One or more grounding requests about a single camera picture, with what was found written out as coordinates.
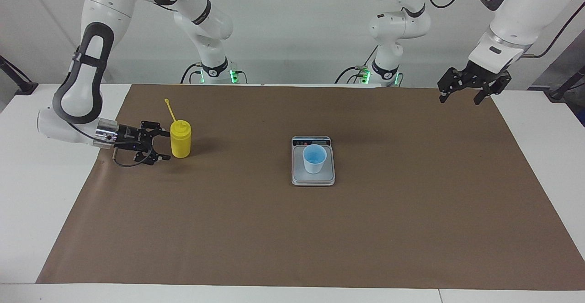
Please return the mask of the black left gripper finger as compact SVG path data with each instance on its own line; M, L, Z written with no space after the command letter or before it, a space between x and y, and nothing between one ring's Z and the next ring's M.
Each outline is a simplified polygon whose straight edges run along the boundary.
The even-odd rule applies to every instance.
M491 84L482 82L480 90L473 99L475 105L480 105L480 103L490 95L499 95L502 93L503 90L508 86L511 79L512 76L510 76L510 73L506 70L497 79L495 79L495 81L491 82Z
M439 101L441 104L445 103L452 93L466 88L464 75L464 71L457 70L453 67L446 70L445 74L443 74L437 83L437 88L440 92Z

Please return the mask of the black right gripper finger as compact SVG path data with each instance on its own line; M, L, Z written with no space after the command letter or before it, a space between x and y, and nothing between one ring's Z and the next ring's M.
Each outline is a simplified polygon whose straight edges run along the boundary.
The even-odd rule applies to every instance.
M159 122L151 122L151 121L141 121L141 130L144 132L145 136L149 137L170 137L170 132L163 129Z
M150 144L136 144L133 149L136 151L134 156L136 163L157 163L157 161L171 159L171 155L157 153Z

